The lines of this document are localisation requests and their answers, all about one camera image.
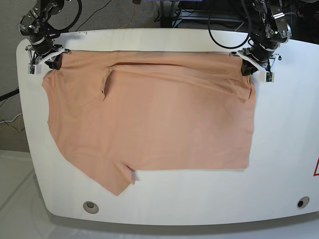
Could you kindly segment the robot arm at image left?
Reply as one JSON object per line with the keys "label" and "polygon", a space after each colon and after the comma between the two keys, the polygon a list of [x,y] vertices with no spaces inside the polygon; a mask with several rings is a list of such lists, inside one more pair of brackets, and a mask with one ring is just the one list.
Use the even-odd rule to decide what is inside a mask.
{"label": "robot arm at image left", "polygon": [[20,34],[29,40],[29,45],[25,48],[30,59],[29,74],[41,73],[42,64],[50,69],[59,70],[62,65],[61,55],[70,53],[69,49],[54,44],[53,41],[61,34],[68,33],[78,21],[82,13],[82,2],[78,1],[78,12],[71,24],[66,28],[56,29],[50,25],[49,20],[62,11],[64,4],[63,0],[38,0],[17,25]]}

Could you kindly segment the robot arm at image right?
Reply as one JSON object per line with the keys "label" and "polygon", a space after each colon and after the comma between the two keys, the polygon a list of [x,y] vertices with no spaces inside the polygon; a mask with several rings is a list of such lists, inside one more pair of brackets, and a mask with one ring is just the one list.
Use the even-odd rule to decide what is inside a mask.
{"label": "robot arm at image right", "polygon": [[238,45],[225,46],[219,43],[212,34],[211,16],[208,18],[207,28],[211,40],[219,47],[233,50],[231,55],[242,59],[241,74],[243,76],[252,75],[257,71],[264,71],[266,81],[271,81],[273,76],[272,67],[279,60],[275,51],[281,44],[291,39],[291,28],[286,20],[286,14],[282,10],[280,0],[253,0],[252,8],[258,13],[259,22],[255,27],[251,18],[251,13],[244,0],[240,1],[247,26],[247,36]]}

